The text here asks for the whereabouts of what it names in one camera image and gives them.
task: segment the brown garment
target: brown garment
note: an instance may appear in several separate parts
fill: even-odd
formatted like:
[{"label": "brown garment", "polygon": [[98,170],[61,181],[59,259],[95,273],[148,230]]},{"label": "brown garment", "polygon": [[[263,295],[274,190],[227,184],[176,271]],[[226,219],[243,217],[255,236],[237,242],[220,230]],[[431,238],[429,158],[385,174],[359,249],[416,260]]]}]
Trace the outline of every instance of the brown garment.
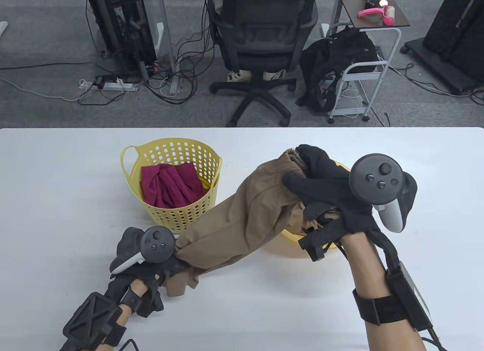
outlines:
[{"label": "brown garment", "polygon": [[169,278],[168,296],[180,296],[198,276],[233,264],[280,234],[299,202],[282,184],[289,172],[305,176],[306,165],[289,149],[273,161],[260,165],[237,192],[198,218],[176,242],[176,256],[192,265]]},{"label": "brown garment", "polygon": [[306,235],[305,230],[309,228],[315,228],[315,229],[319,228],[318,222],[316,220],[304,221],[303,211],[304,211],[303,203],[299,202],[294,206],[294,208],[292,209],[291,217],[289,218],[289,222],[285,227],[285,229],[288,232],[296,235],[305,236]]}]

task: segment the red clothing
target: red clothing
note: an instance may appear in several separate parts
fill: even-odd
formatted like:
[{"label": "red clothing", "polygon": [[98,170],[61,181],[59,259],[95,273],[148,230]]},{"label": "red clothing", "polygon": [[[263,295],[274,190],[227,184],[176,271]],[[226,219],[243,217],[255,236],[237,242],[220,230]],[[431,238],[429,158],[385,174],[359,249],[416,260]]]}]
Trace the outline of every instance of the red clothing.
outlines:
[{"label": "red clothing", "polygon": [[142,167],[141,187],[147,204],[164,209],[191,205],[207,193],[192,163]]}]

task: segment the black office chair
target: black office chair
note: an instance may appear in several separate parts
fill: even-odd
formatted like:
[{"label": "black office chair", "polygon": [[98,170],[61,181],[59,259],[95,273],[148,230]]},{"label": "black office chair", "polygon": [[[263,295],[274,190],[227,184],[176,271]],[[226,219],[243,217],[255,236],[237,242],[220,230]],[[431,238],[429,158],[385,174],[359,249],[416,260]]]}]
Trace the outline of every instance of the black office chair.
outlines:
[{"label": "black office chair", "polygon": [[[303,7],[312,12],[304,12]],[[236,73],[252,72],[248,83],[216,82],[209,87],[213,94],[220,89],[247,93],[226,126],[236,127],[247,106],[261,98],[282,114],[280,125],[287,127],[290,111],[268,90],[287,85],[287,90],[294,92],[296,79],[264,81],[263,73],[296,68],[304,44],[318,21],[316,5],[304,5],[304,0],[223,0],[219,15],[213,0],[208,0],[208,8],[211,37],[220,46],[225,67]]]}]

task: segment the black glove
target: black glove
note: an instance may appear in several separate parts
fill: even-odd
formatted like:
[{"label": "black glove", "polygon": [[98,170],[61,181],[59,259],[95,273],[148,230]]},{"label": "black glove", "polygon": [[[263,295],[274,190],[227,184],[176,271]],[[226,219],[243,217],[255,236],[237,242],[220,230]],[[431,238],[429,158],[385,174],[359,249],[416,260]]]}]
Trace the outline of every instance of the black glove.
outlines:
[{"label": "black glove", "polygon": [[283,184],[299,196],[306,207],[304,219],[317,220],[325,225],[328,220],[324,213],[336,206],[342,213],[344,225],[349,232],[377,230],[372,206],[365,204],[353,195],[349,187],[349,172],[337,166],[328,154],[318,147],[301,144],[296,148],[309,169],[308,177],[288,173]]},{"label": "black glove", "polygon": [[[143,233],[142,229],[126,229],[116,248],[116,255],[124,258],[129,257],[133,253],[136,244],[139,243]],[[111,278],[114,279],[109,283],[104,295],[119,303],[130,284],[136,279],[142,280],[148,287],[148,291],[141,298],[142,303],[137,314],[147,318],[153,311],[163,310],[163,303],[158,289],[167,277],[172,277],[189,266],[188,263],[174,255],[171,255],[162,263],[148,263],[146,261],[141,264],[136,263],[119,274],[112,274]]]}]

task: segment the small table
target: small table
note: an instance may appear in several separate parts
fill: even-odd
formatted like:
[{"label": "small table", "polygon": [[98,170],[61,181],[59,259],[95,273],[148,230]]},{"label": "small table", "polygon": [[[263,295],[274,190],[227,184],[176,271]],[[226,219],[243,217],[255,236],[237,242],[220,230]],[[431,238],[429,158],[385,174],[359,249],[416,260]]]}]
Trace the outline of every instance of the small table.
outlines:
[{"label": "small table", "polygon": [[[358,12],[362,9],[365,9],[365,3],[367,1],[368,0],[335,0],[328,35],[332,35],[336,32],[337,26],[334,25],[340,20],[341,9],[343,6],[355,28],[365,29],[385,27],[383,19],[379,15],[369,15],[361,18],[358,17]],[[402,9],[398,6],[397,2],[395,0],[387,1],[390,6],[393,6],[395,8],[395,24],[392,27],[401,28],[405,26],[410,26],[408,19],[406,18]]]},{"label": "small table", "polygon": [[[371,152],[395,158],[419,190],[405,230],[383,231],[425,298],[443,346],[483,351],[481,128],[0,130],[1,350],[59,350],[77,307],[91,292],[105,292],[124,229],[152,225],[126,184],[120,153],[168,137],[197,139],[223,157],[218,202],[258,165],[301,143],[348,167]],[[141,351],[368,349],[353,288],[339,251],[313,263],[277,237],[203,275],[182,297],[161,289],[165,311],[133,316],[121,343],[135,339]]]},{"label": "small table", "polygon": [[[401,8],[397,5],[395,0],[387,0],[388,4],[390,6],[394,6],[395,8],[395,24],[393,26],[385,26],[383,23],[382,16],[380,15],[369,15],[369,16],[359,18],[358,12],[361,11],[362,9],[365,9],[365,3],[367,1],[368,0],[335,0],[332,15],[331,15],[331,20],[329,22],[329,27],[327,25],[326,26],[327,29],[325,30],[324,29],[325,24],[323,24],[322,26],[323,36],[325,37],[325,36],[335,34],[339,26],[353,25],[353,27],[359,29],[360,31],[393,31],[396,33],[396,39],[394,41],[394,45],[392,46],[392,50],[387,59],[384,59],[383,57],[379,57],[378,61],[356,63],[346,68],[346,70],[343,72],[340,83],[338,85],[336,102],[334,104],[332,111],[330,111],[329,113],[329,116],[330,116],[328,119],[329,124],[334,123],[333,116],[352,116],[352,115],[358,116],[359,114],[363,114],[363,121],[368,121],[369,119],[368,114],[370,112],[370,109],[373,105],[373,102],[375,101],[375,98],[377,97],[378,90],[380,89],[380,86],[382,85],[382,82],[383,82],[383,78],[385,77],[389,64],[391,63],[393,56],[396,52],[396,49],[398,47],[398,44],[400,42],[400,38],[402,35],[400,28],[405,26],[410,26],[410,23],[408,22],[405,14],[401,10]],[[349,22],[340,21],[341,9],[343,8],[343,6],[346,12],[348,13],[348,16],[350,19]],[[377,70],[372,73],[349,74],[349,71],[356,66],[377,66]],[[361,85],[360,80],[377,80],[377,85],[370,99],[366,95],[366,92],[363,89],[363,86]],[[361,102],[363,103],[364,106],[360,106],[358,105],[358,103],[356,103],[357,105],[356,108],[337,109],[337,104],[343,91],[342,88],[343,88],[344,82],[355,83],[356,90],[359,93],[359,96],[356,98],[361,99]]]}]

